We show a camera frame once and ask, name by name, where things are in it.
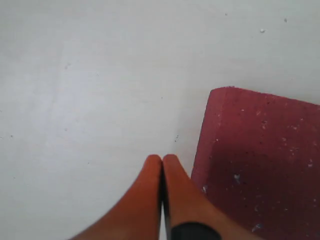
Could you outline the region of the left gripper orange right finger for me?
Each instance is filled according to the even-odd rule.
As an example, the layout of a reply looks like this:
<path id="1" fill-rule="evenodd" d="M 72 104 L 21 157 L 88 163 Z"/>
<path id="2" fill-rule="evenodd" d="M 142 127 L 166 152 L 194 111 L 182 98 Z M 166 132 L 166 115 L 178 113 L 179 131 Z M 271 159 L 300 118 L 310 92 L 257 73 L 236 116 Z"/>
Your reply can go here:
<path id="1" fill-rule="evenodd" d="M 163 206 L 168 240 L 259 240 L 214 207 L 188 177 L 178 157 L 163 160 Z"/>

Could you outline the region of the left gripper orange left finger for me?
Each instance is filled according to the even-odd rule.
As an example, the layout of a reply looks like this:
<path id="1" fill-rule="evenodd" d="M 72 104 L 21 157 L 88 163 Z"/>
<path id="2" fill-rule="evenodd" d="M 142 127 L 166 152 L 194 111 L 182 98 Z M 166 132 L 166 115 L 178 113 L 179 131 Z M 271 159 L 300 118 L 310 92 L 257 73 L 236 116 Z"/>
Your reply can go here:
<path id="1" fill-rule="evenodd" d="M 149 155 L 134 183 L 99 220 L 73 240 L 157 240 L 161 224 L 162 160 Z"/>

